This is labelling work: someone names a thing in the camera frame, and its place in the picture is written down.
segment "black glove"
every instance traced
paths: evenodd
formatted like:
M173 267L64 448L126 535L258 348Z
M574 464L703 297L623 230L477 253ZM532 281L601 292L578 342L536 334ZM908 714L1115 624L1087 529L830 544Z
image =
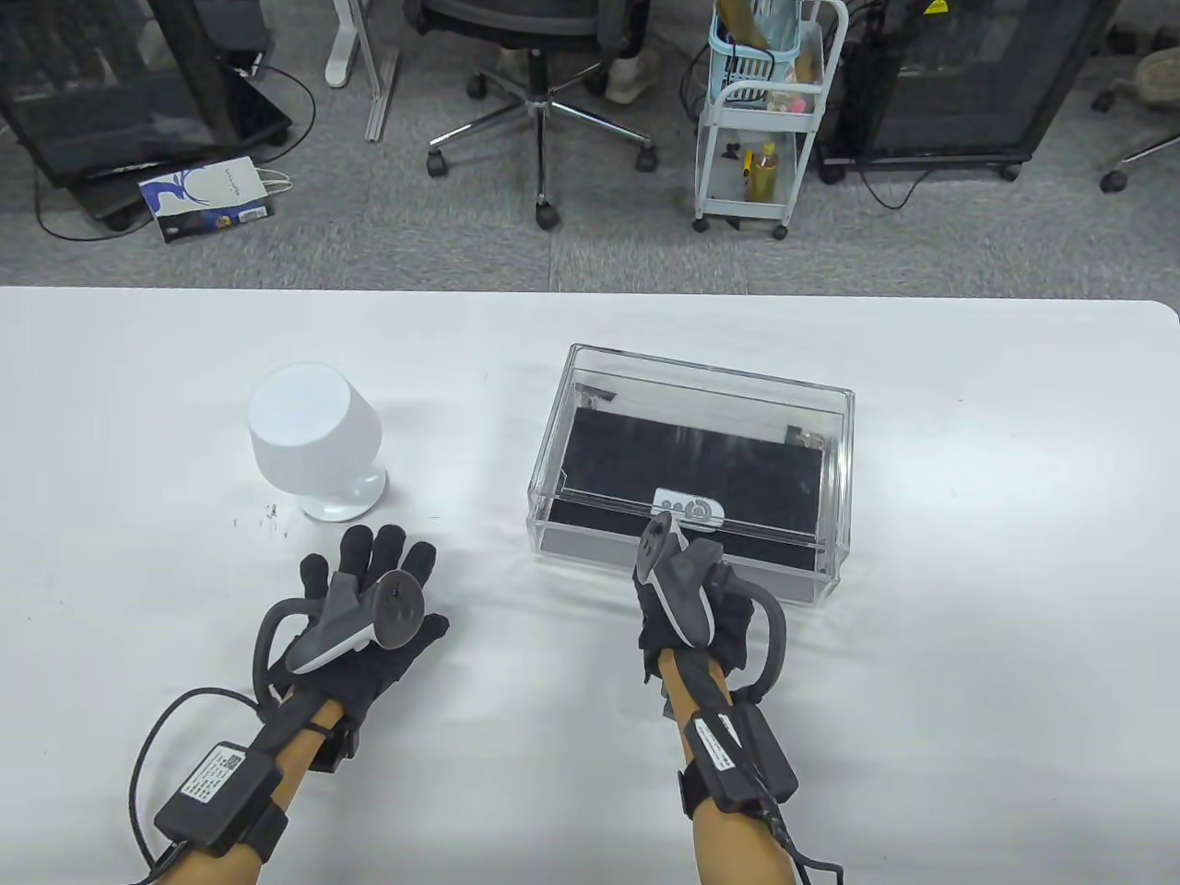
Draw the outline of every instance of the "black glove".
M398 525L385 525L373 538L366 525L354 525L340 540L340 571L356 576L360 591L372 586L387 571L399 568L401 550L406 544L406 532ZM435 550L432 544L418 542L406 553L401 570L413 575L418 583L426 585L434 569ZM322 599L328 594L328 562L319 553L312 553L300 563L303 594L309 599ZM369 707L400 680L409 666L426 647L441 638L451 623L442 615L427 615L422 625L408 643L398 649L384 649L371 642L360 651L348 651L317 670L293 675L283 663L287 654L270 668L269 678L278 693L286 694L291 686L299 693L306 686L326 697L337 701L345 708L345 717L353 730L360 727Z
M638 575L634 571L631 581L640 597L640 608L643 610L640 648L643 650L643 681L647 682L653 676L660 675L661 651L668 648L689 647L668 621L655 589L641 584ZM713 642L709 644L709 654L728 676L730 670L740 670L746 666L746 631L754 616L754 603L736 594L727 594L720 602L710 597L709 603L713 607Z

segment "office chair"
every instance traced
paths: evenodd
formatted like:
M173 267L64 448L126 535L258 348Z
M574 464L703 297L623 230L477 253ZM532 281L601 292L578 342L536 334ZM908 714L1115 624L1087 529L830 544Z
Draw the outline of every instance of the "office chair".
M499 110L478 117L430 142L426 171L431 178L448 171L442 146L494 126L524 111L532 118L537 144L537 224L552 230L560 223L550 202L545 175L545 131L549 117L562 117L614 132L640 145L635 168L653 172L658 163L651 139L632 129L558 100L565 90L591 78L601 78L605 66L618 55L627 39L630 0L405 0L406 20L419 33L451 31L497 42L510 50L527 50L527 83L516 83L503 74L476 68L467 81L467 94L483 99L492 84L509 98ZM599 60L573 78L556 86L549 80L550 52L594 52Z
M1136 65L1133 79L1115 80L1109 88L1095 97L1090 107L1100 113L1106 113L1114 107L1117 91L1130 92L1148 107L1180 105L1180 48L1153 52ZM1102 176L1099 186L1102 188L1103 194L1119 194L1126 190L1127 173L1122 170L1123 166L1138 163L1143 157L1150 157L1153 153L1174 145L1180 145L1180 133L1128 153L1115 164L1114 169Z

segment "blue basket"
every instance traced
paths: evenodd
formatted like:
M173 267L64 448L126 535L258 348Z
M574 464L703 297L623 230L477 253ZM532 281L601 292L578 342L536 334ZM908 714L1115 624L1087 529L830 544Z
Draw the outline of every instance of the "blue basket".
M713 24L709 26L709 97L713 100L716 100L721 90L736 80L786 83L794 79L795 59L799 58L799 19L802 15L802 0L758 0L754 7L755 15L762 12L759 7L762 7L778 26L773 30L780 48L755 50L753 46L722 40L721 20L714 7ZM729 96L728 103L766 104L766 90L736 90Z

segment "white label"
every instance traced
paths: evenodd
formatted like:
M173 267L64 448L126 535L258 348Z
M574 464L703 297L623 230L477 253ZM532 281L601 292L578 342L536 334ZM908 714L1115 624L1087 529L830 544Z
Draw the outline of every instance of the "white label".
M660 516L664 511L696 531L713 531L726 522L726 509L713 498L686 494L674 489L656 489L651 498L651 516Z
M181 793L198 802L208 802L217 795L217 791L224 786L243 759L245 753L242 750L218 743L205 756L205 761L197 766L197 771L184 781Z
M713 732L709 730L709 727L704 725L703 719L696 720L696 733L701 735L701 741L704 743L704 749L713 760L714 768L719 772L728 772L730 768L735 767L734 761L729 758L729 754L721 748L721 745L717 743L717 739L714 736Z

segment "rolling cart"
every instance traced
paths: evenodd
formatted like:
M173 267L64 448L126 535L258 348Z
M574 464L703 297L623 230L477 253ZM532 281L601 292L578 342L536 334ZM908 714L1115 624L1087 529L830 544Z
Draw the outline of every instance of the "rolling cart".
M714 12L709 90L696 135L693 228L697 232L709 229L708 216L720 216L734 227L741 218L778 222L774 238L787 236L848 32L848 9L841 0L776 1L780 13L798 22L794 39L781 51L726 42ZM834 7L837 15L835 38L827 53L819 24L824 4ZM808 7L806 18L804 7ZM775 144L778 155L774 196L773 202L755 203L746 199L743 159L750 151L761 153L767 142Z

